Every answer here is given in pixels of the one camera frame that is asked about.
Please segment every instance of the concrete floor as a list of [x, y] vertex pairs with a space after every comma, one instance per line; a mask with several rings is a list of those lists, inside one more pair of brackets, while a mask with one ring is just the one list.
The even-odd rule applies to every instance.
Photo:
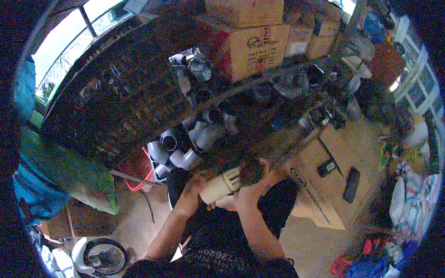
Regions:
[[[361, 146], [366, 146], [357, 148], [355, 156], [367, 186], [357, 190], [352, 213], [339, 203], [343, 192], [333, 197], [332, 203], [344, 222], [345, 231], [317, 227], [308, 218], [289, 217], [280, 241], [286, 256], [294, 259], [300, 278], [334, 277], [330, 273], [330, 267], [335, 258], [346, 252], [349, 255], [361, 252], [364, 239], [361, 227], [369, 222], [367, 211], [379, 191], [382, 178], [377, 171], [380, 146], [376, 137], [380, 131], [377, 126], [370, 125], [363, 119], [350, 125], [350, 132], [357, 134], [353, 139], [361, 142]], [[121, 221], [113, 238], [130, 250], [133, 254], [132, 262], [135, 262], [146, 255], [150, 242], [170, 213], [166, 189], [153, 187], [146, 193], [153, 209], [155, 224], [151, 219], [148, 203], [140, 192], [130, 192], [123, 183], [118, 191], [125, 202], [118, 214]]]

